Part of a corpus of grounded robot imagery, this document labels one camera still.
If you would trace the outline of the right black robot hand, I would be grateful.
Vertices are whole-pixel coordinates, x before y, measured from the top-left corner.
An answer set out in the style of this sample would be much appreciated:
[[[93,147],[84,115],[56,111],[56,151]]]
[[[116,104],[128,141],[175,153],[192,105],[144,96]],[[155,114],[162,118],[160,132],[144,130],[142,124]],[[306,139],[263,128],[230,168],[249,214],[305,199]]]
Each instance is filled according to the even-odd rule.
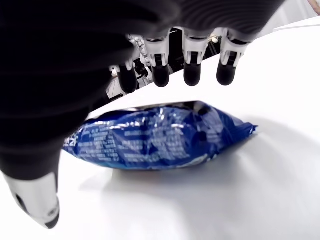
[[[169,82],[169,34],[182,28],[184,80],[198,84],[210,34],[223,28],[216,77],[230,85],[280,0],[3,0],[0,3],[0,169],[19,207],[46,229],[60,217],[61,148],[105,94],[112,68],[137,88],[141,36],[154,83]]]

